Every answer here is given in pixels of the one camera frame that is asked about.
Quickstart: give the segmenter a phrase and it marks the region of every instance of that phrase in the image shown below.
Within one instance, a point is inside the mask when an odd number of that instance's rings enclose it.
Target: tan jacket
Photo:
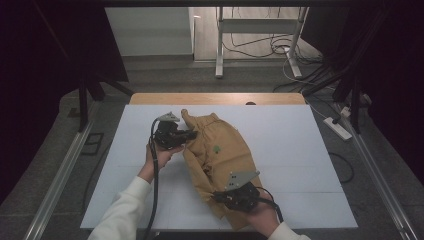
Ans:
[[[247,226],[244,213],[229,210],[211,196],[225,190],[231,172],[256,171],[249,147],[238,130],[215,113],[193,117],[183,109],[181,115],[190,130],[198,131],[183,152],[194,187],[215,215],[225,216],[234,230]],[[259,177],[252,183],[262,187]]]

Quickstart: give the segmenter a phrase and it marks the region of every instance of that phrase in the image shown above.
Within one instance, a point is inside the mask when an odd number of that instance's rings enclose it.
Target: wrist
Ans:
[[[269,224],[267,227],[265,227],[263,229],[263,235],[267,238],[269,238],[274,232],[275,230],[278,228],[280,224],[278,222],[272,222],[271,224]]]
[[[155,176],[153,164],[144,164],[137,176],[144,179],[148,183],[152,183]]]

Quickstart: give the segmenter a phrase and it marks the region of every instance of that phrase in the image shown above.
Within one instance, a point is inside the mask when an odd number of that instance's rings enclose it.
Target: gray floor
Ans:
[[[276,85],[290,82],[282,73],[282,62],[228,64],[222,80],[214,78],[214,66],[208,63],[167,60],[160,64],[158,60],[151,61],[149,66],[143,62],[137,63],[134,58],[125,63],[130,78],[130,83],[125,85],[136,92],[272,92]],[[308,73],[314,68],[316,66],[308,65],[301,69]],[[128,96],[108,85],[104,85],[104,88],[107,97],[101,103],[91,130],[93,134],[104,134],[100,149],[93,156],[81,155],[78,158],[42,239],[86,239],[89,234],[79,229],[84,208],[89,202],[105,159],[102,153],[112,141],[124,106],[129,102]],[[278,92],[287,92],[291,88],[293,86],[279,88]],[[317,96],[330,100],[330,93],[331,90],[323,90]],[[72,109],[78,108],[77,97],[77,92],[63,97],[60,113],[44,144],[17,187],[0,207],[0,239],[24,237],[78,129],[79,119],[69,114]],[[334,116],[334,112],[323,102],[313,97],[308,99],[321,114]],[[305,233],[312,239],[401,239],[353,143],[342,141],[323,124],[323,118],[319,114],[315,113],[315,117],[328,151],[341,154],[354,167],[355,177],[342,186],[359,228],[301,229],[298,232]],[[363,138],[375,154],[387,181],[417,232],[423,235],[422,185],[373,125],[366,110],[362,111],[360,121]],[[83,152],[90,153],[94,150],[93,146],[85,146]],[[346,165],[340,159],[332,157],[332,160],[339,178],[346,179],[350,174]]]

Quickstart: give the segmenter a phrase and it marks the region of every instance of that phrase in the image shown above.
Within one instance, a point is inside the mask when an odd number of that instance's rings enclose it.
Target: white long sleeve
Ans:
[[[135,240],[137,225],[143,214],[145,200],[150,190],[151,186],[148,182],[135,177],[127,189],[117,194],[114,202],[88,239]]]
[[[298,235],[287,226],[285,222],[280,223],[280,226],[275,229],[268,240],[311,240],[305,235]]]

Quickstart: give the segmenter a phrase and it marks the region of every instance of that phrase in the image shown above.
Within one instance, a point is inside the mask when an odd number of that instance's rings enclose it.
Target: power strip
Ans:
[[[352,135],[348,131],[346,131],[342,126],[338,123],[333,123],[333,118],[329,117],[324,120],[324,123],[327,124],[339,137],[341,137],[344,141],[352,138]]]

